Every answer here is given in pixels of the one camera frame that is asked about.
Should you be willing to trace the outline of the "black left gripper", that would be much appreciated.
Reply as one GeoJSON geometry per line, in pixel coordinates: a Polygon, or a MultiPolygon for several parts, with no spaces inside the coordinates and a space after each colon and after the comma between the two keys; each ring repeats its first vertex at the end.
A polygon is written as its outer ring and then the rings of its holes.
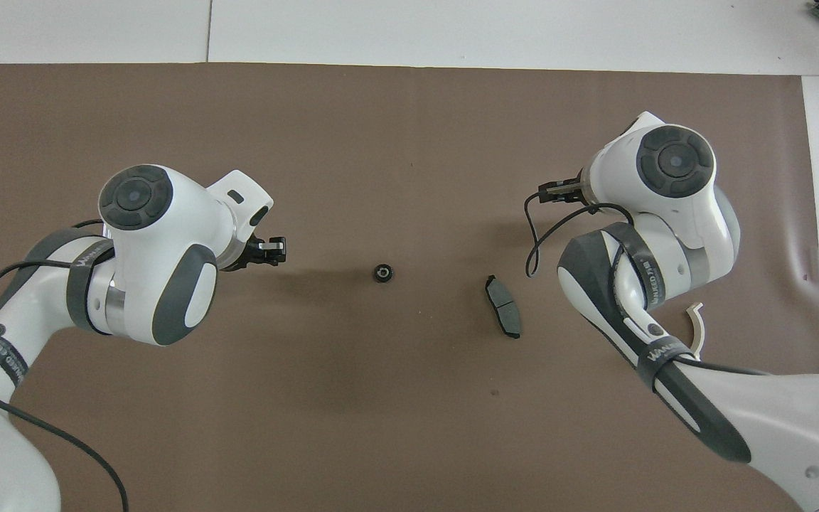
{"type": "Polygon", "coordinates": [[[240,248],[237,258],[224,265],[221,272],[234,272],[246,268],[257,259],[257,265],[279,266],[287,260],[287,240],[285,237],[272,237],[263,240],[251,234],[240,248]]]}

